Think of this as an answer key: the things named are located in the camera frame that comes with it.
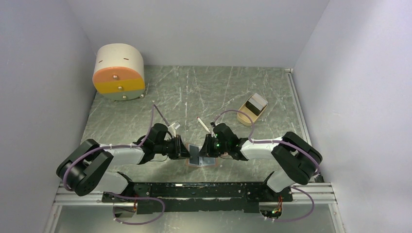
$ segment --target purple cable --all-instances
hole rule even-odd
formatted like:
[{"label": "purple cable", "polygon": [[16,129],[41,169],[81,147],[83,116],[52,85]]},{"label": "purple cable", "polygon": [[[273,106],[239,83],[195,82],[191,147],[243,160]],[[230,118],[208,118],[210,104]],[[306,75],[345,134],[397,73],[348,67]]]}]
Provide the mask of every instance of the purple cable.
[{"label": "purple cable", "polygon": [[115,193],[108,193],[108,194],[113,195],[113,196],[115,196],[115,197],[117,197],[117,198],[129,199],[129,200],[155,200],[155,201],[160,202],[160,204],[162,204],[162,212],[161,212],[157,217],[153,218],[152,220],[146,221],[146,222],[136,222],[136,223],[134,223],[134,222],[124,222],[124,221],[120,221],[118,218],[116,218],[116,215],[115,215],[115,208],[116,208],[116,207],[114,207],[114,208],[113,208],[113,218],[114,218],[114,220],[115,220],[116,222],[118,222],[118,223],[125,224],[125,225],[134,225],[134,226],[136,226],[136,225],[149,224],[149,223],[152,223],[152,222],[158,220],[158,219],[159,219],[160,217],[162,217],[163,214],[165,213],[165,208],[166,208],[165,203],[164,203],[161,199],[159,199],[159,198],[149,198],[149,197],[146,197],[146,198],[125,197],[125,196],[121,196],[121,195],[118,195],[118,194],[115,194]]},{"label": "purple cable", "polygon": [[315,209],[315,201],[314,201],[313,198],[309,195],[309,193],[303,191],[303,190],[300,189],[300,188],[296,188],[296,187],[292,187],[292,186],[291,186],[291,188],[293,188],[293,189],[295,189],[295,190],[297,190],[297,191],[305,194],[305,195],[310,199],[310,201],[312,202],[312,208],[310,209],[310,211],[309,211],[308,213],[306,213],[306,214],[303,215],[303,216],[300,216],[300,217],[297,217],[297,218],[292,218],[292,219],[274,219],[274,220],[273,220],[274,222],[294,222],[294,221],[299,221],[299,220],[304,219],[304,218],[306,218],[307,216],[309,216],[309,215],[311,215],[311,214],[313,213],[313,210]]},{"label": "purple cable", "polygon": [[139,145],[114,145],[114,146],[103,146],[103,147],[97,147],[87,153],[85,153],[84,155],[80,156],[79,158],[77,158],[73,163],[71,163],[71,165],[67,168],[64,176],[63,176],[63,186],[67,191],[73,191],[67,184],[67,177],[69,176],[70,171],[73,169],[74,166],[76,166],[76,164],[78,164],[79,162],[83,161],[86,157],[88,157],[89,155],[99,151],[99,150],[105,150],[105,149],[117,149],[117,148],[138,148],[141,145],[143,145],[143,143],[146,141],[147,137],[149,136],[149,132],[150,129],[152,128],[152,124],[153,124],[153,117],[154,117],[154,110],[156,110],[159,112],[160,116],[163,118],[163,120],[165,121],[165,123],[167,125],[169,125],[169,123],[167,122],[167,120],[163,117],[163,115],[161,114],[161,112],[159,111],[159,109],[157,108],[157,106],[155,104],[152,105],[152,117],[150,118],[150,125],[149,125],[149,129],[147,130],[146,135],[144,136],[144,138],[142,139],[142,141],[139,143]]},{"label": "purple cable", "polygon": [[255,130],[255,124],[253,123],[253,120],[250,118],[250,116],[248,116],[246,113],[244,113],[244,112],[242,112],[242,111],[235,110],[235,109],[230,109],[230,110],[223,111],[222,113],[220,113],[220,114],[215,118],[215,120],[214,120],[213,122],[216,122],[221,115],[223,115],[223,114],[225,114],[225,113],[227,113],[227,112],[237,112],[237,113],[241,113],[241,114],[245,115],[245,116],[249,119],[250,123],[252,123],[252,130],[250,131],[250,134],[249,134],[249,136],[248,136],[248,139],[249,139],[249,141],[250,141],[251,143],[256,143],[256,144],[261,144],[261,143],[280,143],[280,144],[283,144],[283,145],[292,147],[293,149],[295,149],[295,150],[297,150],[298,152],[304,154],[308,159],[310,159],[310,160],[312,161],[312,163],[316,166],[316,171],[315,171],[314,175],[319,174],[320,167],[319,167],[318,162],[317,162],[314,158],[312,158],[312,156],[310,156],[306,151],[302,150],[301,148],[299,148],[299,147],[297,147],[297,146],[295,146],[295,145],[293,145],[293,144],[291,144],[291,143],[289,143],[289,142],[284,142],[284,141],[280,141],[280,140],[253,141],[253,140],[252,140],[252,134],[253,134],[253,131]]}]

